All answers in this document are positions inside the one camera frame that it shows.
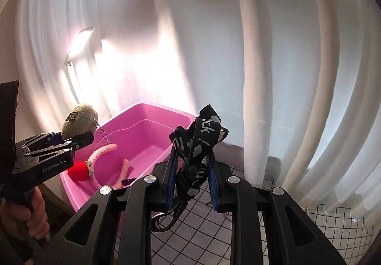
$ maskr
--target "black strap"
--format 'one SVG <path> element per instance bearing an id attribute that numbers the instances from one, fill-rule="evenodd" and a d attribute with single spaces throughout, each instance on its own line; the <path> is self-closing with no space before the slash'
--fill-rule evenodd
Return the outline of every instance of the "black strap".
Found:
<path id="1" fill-rule="evenodd" d="M 131 183 L 133 183 L 137 178 L 129 178 L 129 179 L 123 179 L 121 181 L 121 184 L 122 185 L 130 185 Z"/>
<path id="2" fill-rule="evenodd" d="M 221 118 L 212 106 L 207 105 L 201 109 L 199 116 L 188 130 L 178 126 L 169 135 L 184 164 L 176 174 L 176 196 L 172 209 L 152 217 L 151 230 L 153 232 L 168 231 L 176 223 L 188 202 L 200 192 L 201 185 L 208 178 L 206 165 L 202 161 L 217 143 L 226 138 L 228 132 L 221 126 Z M 172 221 L 167 226 L 163 226 L 159 219 L 169 214 L 173 214 Z"/>

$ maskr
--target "cloud print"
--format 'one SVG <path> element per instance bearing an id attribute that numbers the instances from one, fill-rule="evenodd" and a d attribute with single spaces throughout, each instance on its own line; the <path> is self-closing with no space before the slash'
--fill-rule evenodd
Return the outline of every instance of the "cloud print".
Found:
<path id="1" fill-rule="evenodd" d="M 218 123 L 220 122 L 219 118 L 215 115 L 213 115 L 209 120 L 214 121 L 214 122 L 218 122 Z"/>
<path id="2" fill-rule="evenodd" d="M 188 190 L 187 194 L 189 196 L 195 196 L 198 192 L 200 192 L 200 190 L 196 190 L 196 189 L 191 188 Z"/>
<path id="3" fill-rule="evenodd" d="M 202 152 L 202 146 L 201 145 L 197 145 L 195 147 L 195 149 L 193 150 L 193 157 L 199 155 L 201 152 Z"/>

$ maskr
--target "plush toy keychain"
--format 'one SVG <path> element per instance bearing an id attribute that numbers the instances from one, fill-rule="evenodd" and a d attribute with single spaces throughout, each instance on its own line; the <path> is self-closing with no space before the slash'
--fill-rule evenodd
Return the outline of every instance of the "plush toy keychain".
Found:
<path id="1" fill-rule="evenodd" d="M 74 162 L 74 166 L 67 170 L 70 178 L 73 181 L 91 181 L 96 188 L 100 188 L 100 184 L 94 176 L 94 166 L 97 159 L 110 151 L 116 150 L 118 145 L 112 143 L 110 136 L 100 127 L 98 124 L 98 114 L 87 104 L 79 104 L 69 113 L 66 121 L 62 125 L 62 140 L 81 135 L 91 131 L 95 134 L 96 130 L 100 132 L 103 138 L 107 141 L 108 145 L 103 146 L 95 150 L 89 157 L 88 161 Z M 122 168 L 119 173 L 117 181 L 113 184 L 113 189 L 120 189 L 123 187 L 124 180 L 127 176 L 130 161 L 123 160 Z"/>

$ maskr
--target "sheer curtain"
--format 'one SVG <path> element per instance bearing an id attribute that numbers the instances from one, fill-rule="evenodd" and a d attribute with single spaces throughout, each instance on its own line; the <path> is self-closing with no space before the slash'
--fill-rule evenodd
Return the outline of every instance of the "sheer curtain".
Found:
<path id="1" fill-rule="evenodd" d="M 301 206 L 348 204 L 381 222 L 380 9 L 374 0 L 20 0 L 18 65 L 46 132 L 81 102 L 104 121 L 140 101 L 194 115 L 212 104 L 261 186 L 268 156 L 277 185 Z"/>

